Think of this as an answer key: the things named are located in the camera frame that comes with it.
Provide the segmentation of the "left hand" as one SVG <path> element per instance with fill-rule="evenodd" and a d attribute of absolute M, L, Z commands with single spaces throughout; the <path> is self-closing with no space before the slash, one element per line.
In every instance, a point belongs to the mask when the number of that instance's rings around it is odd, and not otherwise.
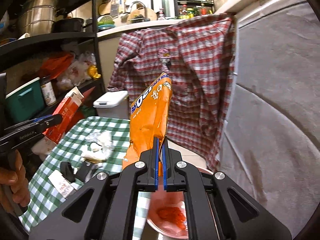
<path fill-rule="evenodd" d="M 12 190 L 12 201 L 26 207 L 30 202 L 28 180 L 25 177 L 25 167 L 18 150 L 15 150 L 15 169 L 7 170 L 1 167 L 1 185 L 10 186 Z"/>

